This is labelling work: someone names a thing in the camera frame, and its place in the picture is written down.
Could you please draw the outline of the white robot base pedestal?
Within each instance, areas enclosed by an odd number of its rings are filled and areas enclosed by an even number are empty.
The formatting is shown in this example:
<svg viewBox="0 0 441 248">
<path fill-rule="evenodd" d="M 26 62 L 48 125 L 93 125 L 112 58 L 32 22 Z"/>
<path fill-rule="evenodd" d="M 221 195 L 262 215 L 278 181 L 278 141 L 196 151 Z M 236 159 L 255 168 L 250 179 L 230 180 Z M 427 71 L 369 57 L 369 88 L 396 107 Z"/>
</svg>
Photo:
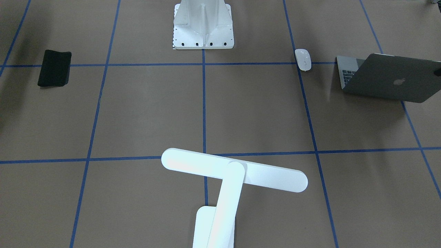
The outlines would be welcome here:
<svg viewBox="0 0 441 248">
<path fill-rule="evenodd" d="M 233 49 L 231 6 L 223 0 L 182 0 L 174 6 L 173 49 Z"/>
</svg>

